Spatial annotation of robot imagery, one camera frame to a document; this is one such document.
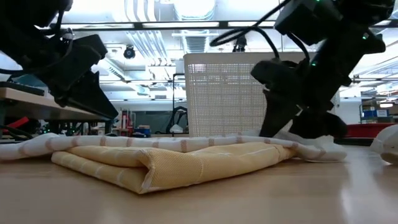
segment ceiling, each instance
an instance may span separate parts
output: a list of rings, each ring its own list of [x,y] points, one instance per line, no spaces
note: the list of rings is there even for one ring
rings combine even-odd
[[[214,11],[206,14],[215,4]],[[99,22],[128,22],[128,21],[151,21],[167,22],[203,18],[211,21],[256,21],[266,12],[279,4],[279,0],[74,0],[73,7],[63,18],[63,24],[85,23],[96,24]],[[269,20],[275,20],[275,13]],[[172,88],[168,83],[147,82],[143,80],[168,80],[176,73],[175,64],[180,62],[185,53],[197,52],[231,52],[231,43],[219,47],[209,47],[208,42],[217,35],[227,30],[204,30],[204,36],[194,37],[192,32],[187,37],[181,37],[181,30],[162,31],[134,31],[127,34],[126,31],[101,31],[101,32],[75,32],[76,37],[84,37],[91,34],[99,34],[108,48],[108,56],[99,66],[93,67],[100,71],[100,80],[103,82],[102,89],[108,94],[128,97],[129,99],[154,98],[154,95],[164,94],[170,96]],[[275,46],[282,52],[298,52],[300,49],[286,36],[281,36],[276,30],[266,29]],[[374,29],[373,32],[383,34],[387,50],[383,54],[366,55],[353,70],[351,77],[359,78],[398,78],[398,29]],[[247,52],[271,52],[269,44],[257,33],[249,33]],[[135,45],[136,57],[125,59],[123,52],[127,45]],[[307,47],[309,51],[316,51],[317,46]],[[142,82],[121,82],[110,84],[110,81],[119,80],[115,74],[122,74],[126,80],[141,80]],[[349,88],[342,88],[341,95],[344,97],[380,96],[377,94],[379,85],[391,85],[394,81],[385,82],[360,82]],[[179,96],[185,97],[184,84],[178,83]]]

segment towel fold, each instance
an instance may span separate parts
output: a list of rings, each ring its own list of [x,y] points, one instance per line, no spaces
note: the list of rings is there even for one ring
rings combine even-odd
[[[294,155],[291,149],[263,142],[213,146],[188,153],[80,146],[55,152],[52,162],[144,194],[246,174]]]

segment perforated panel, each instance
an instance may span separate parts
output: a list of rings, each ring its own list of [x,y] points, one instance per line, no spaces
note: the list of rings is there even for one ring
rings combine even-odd
[[[270,53],[187,54],[184,56],[190,136],[260,129],[266,112],[263,86],[250,71]],[[299,62],[301,53],[280,53]]]

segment security camera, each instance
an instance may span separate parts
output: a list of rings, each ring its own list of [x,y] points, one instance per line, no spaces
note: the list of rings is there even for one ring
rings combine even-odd
[[[126,59],[133,59],[136,56],[136,51],[134,50],[134,46],[127,45],[123,55],[124,58]]]

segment workbench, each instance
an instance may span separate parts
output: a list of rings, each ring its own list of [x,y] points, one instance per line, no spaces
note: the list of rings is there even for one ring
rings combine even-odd
[[[0,223],[391,223],[398,167],[368,147],[342,163],[289,160],[247,175],[136,195],[52,164],[0,164]]]
[[[105,122],[109,119],[80,109],[62,108],[51,98],[38,96],[12,88],[0,88],[0,124],[6,115],[47,121]]]

